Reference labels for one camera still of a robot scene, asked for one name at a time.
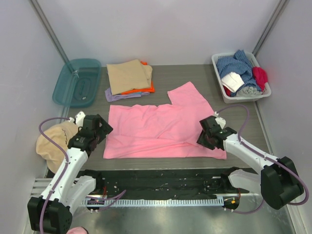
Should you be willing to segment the pink t shirt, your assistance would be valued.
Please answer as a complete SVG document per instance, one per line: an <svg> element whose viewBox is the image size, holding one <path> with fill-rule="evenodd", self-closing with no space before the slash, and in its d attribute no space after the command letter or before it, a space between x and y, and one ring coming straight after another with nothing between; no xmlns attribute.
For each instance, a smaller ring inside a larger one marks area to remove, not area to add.
<svg viewBox="0 0 312 234"><path fill-rule="evenodd" d="M211 157L226 159L226 152L197 143L200 120L214 114L208 101L191 82L168 91L170 104L111 105L104 159Z"/></svg>

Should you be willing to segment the lavender t shirt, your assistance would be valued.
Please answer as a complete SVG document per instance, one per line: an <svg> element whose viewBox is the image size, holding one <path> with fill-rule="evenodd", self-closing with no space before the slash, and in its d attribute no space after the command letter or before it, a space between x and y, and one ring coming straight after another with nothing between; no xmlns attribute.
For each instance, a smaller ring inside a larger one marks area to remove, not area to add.
<svg viewBox="0 0 312 234"><path fill-rule="evenodd" d="M129 94L126 94L126 95L122 95L122 94L112 95L111 88L108 88L108 89L105 90L105 97L106 97L106 100L108 102L114 102L114 101L117 101L117 100L129 99L129 98L140 98L142 96L146 96L146 95L149 95L149 94L150 94L149 92L145 92L145 94L143 94L141 96L132 96L132 95L129 95Z"/></svg>

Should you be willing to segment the beige t shirt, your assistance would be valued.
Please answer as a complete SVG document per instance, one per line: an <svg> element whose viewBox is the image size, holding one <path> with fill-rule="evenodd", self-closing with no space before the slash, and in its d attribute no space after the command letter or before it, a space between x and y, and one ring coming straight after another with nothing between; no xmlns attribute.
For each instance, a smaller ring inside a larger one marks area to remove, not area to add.
<svg viewBox="0 0 312 234"><path fill-rule="evenodd" d="M133 89L150 88L152 71L150 65L143 65L138 59L120 64L107 64L112 95L118 95Z"/></svg>

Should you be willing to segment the orange t shirt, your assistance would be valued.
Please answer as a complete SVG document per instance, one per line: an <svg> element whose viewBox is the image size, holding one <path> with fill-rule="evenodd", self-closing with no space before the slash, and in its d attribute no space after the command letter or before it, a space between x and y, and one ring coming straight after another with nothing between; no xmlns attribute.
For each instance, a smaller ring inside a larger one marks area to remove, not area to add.
<svg viewBox="0 0 312 234"><path fill-rule="evenodd" d="M134 94L134 93L138 93L138 92L142 92L142 93L143 92L148 92L148 93L154 93L155 92L154 84L152 81L152 71L153 71L152 67L147 62L141 61L140 63L142 64L143 68L145 69L145 72L147 74L147 81L148 81L150 87L144 88L144 89L133 89L133 90L121 93L122 95L129 95L129 94Z"/></svg>

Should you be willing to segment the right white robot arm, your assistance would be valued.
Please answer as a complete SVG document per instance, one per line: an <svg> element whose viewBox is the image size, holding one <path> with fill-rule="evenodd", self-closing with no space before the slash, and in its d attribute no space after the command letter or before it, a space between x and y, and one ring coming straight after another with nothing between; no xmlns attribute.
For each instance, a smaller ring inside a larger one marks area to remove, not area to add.
<svg viewBox="0 0 312 234"><path fill-rule="evenodd" d="M210 116L200 120L202 131L197 143L211 150L221 149L248 164L253 173L232 167L223 173L220 187L230 193L243 189L261 195L273 209L279 210L302 194L306 194L293 161L277 158L253 146L239 132L224 126L224 119Z"/></svg>

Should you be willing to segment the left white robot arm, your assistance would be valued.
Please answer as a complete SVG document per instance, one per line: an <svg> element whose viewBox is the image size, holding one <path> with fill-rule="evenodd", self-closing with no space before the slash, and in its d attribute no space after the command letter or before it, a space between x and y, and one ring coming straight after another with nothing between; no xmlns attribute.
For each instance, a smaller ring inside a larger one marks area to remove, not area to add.
<svg viewBox="0 0 312 234"><path fill-rule="evenodd" d="M113 128L99 115L86 115L80 111L67 122L78 127L78 132L68 141L68 150L44 136L64 154L64 160L51 182L38 197L27 204L30 227L41 234L65 234L70 229L73 214L89 193L103 191L102 180L90 175L76 178L90 154Z"/></svg>

